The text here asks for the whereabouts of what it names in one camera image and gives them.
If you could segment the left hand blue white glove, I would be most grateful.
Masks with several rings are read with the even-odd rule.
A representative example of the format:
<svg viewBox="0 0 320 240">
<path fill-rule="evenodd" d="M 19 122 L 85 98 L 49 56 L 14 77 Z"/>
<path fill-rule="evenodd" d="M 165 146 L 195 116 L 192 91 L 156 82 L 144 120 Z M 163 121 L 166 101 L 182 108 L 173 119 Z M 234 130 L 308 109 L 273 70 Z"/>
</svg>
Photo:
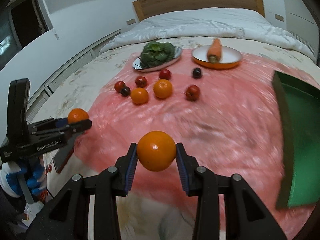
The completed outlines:
<svg viewBox="0 0 320 240">
<path fill-rule="evenodd" d="M 23 196 L 19 177 L 24 178 L 31 194 L 34 196 L 40 195 L 46 189 L 46 169 L 43 157 L 37 158 L 33 165 L 18 165 L 14 161 L 2 164 L 1 188 L 7 195 L 14 198 Z"/>
</svg>

